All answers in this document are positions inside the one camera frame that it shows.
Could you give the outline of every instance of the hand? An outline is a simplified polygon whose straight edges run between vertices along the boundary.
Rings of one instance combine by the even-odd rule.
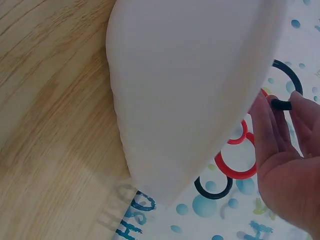
[[[284,220],[320,239],[320,105],[293,92],[290,116],[303,156],[292,146],[275,96],[260,93],[252,117],[258,187],[265,204]]]

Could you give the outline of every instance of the finger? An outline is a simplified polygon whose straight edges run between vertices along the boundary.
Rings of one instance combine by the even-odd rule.
[[[252,118],[255,158],[258,169],[266,160],[279,152],[268,108],[269,105],[265,96],[259,93],[249,112]]]
[[[298,139],[300,150],[304,157],[310,157],[310,140],[312,131],[304,124],[294,111],[290,111],[293,127]]]
[[[320,117],[320,105],[302,97],[297,91],[291,94],[290,101],[292,111],[312,130],[316,120]]]
[[[276,119],[276,117],[279,116],[279,112],[277,112],[276,110],[271,108],[271,101],[273,99],[276,99],[276,98],[277,97],[273,96],[273,95],[269,95],[266,98],[267,101],[268,101],[268,104],[269,104],[268,113],[269,113],[271,124],[272,124],[273,134],[274,134],[275,140],[276,140],[276,142],[278,144],[278,150],[279,150],[279,152],[284,152],[284,151],[287,150],[287,146],[286,146],[286,143],[285,143],[282,135],[280,134],[280,125],[278,125],[278,122],[277,122],[277,119]]]

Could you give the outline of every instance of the red ring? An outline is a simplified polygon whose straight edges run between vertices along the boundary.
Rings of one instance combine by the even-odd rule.
[[[248,133],[248,125],[247,125],[245,120],[241,121],[241,125],[242,125],[242,135],[241,135],[241,137],[239,137],[238,139],[229,139],[228,140],[228,144],[230,144],[230,145],[241,144],[246,139],[246,135]]]
[[[255,145],[255,138],[254,135],[251,132],[248,132],[246,135],[246,138]],[[221,172],[223,172],[227,177],[237,180],[244,180],[251,178],[253,175],[257,173],[257,165],[254,164],[248,171],[235,171],[228,167],[222,157],[221,151],[215,156],[214,158],[215,164],[220,169]]]
[[[268,93],[267,93],[265,90],[263,90],[263,88],[261,88],[261,92],[263,93],[263,95],[264,95],[265,97],[268,97]]]

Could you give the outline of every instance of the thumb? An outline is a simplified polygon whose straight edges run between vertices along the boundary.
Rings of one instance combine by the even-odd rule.
[[[304,98],[299,92],[294,91],[290,97],[292,111],[312,130],[315,122],[320,118],[320,105]]]

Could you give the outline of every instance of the blue letter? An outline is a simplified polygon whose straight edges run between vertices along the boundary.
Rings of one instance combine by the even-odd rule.
[[[126,227],[126,230],[125,230],[125,231],[121,231],[121,230],[117,229],[115,232],[116,232],[119,236],[124,237],[124,238],[127,239],[127,240],[136,240],[133,236],[129,236],[130,231],[133,231],[133,232],[142,234],[142,230],[141,230],[140,228],[135,227],[135,226],[133,226],[133,225],[130,224],[130,223],[127,223],[127,222],[121,220],[121,223],[120,223],[120,224],[122,224],[123,226],[125,226],[125,227]]]
[[[133,199],[131,202],[131,206],[133,208],[138,209],[140,211],[145,211],[145,212],[150,212],[155,209],[156,202],[155,202],[155,200],[153,200],[152,197],[149,197],[140,191],[137,191],[136,195],[142,195],[143,197],[145,197],[150,202],[150,206],[142,206],[139,203],[137,203],[135,199]]]

